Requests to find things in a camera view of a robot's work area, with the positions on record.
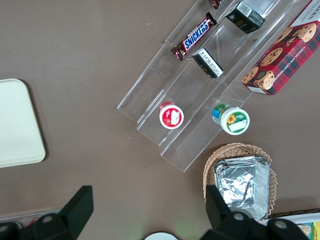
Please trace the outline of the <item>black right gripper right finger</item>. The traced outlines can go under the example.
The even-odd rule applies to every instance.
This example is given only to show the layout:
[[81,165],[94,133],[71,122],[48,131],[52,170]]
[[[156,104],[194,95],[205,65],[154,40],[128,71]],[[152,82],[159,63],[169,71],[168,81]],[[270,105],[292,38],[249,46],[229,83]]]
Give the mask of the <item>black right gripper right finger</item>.
[[212,229],[203,240],[306,240],[307,236],[293,222],[276,218],[262,225],[240,211],[231,211],[214,185],[205,191],[206,213]]

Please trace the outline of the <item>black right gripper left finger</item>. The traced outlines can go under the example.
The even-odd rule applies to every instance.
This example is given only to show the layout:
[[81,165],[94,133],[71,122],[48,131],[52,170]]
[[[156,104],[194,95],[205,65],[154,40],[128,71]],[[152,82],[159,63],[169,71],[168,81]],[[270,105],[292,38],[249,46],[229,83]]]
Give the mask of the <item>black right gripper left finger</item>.
[[2,240],[76,240],[94,211],[93,187],[82,186],[59,213],[47,213],[20,228],[15,222],[0,224]]

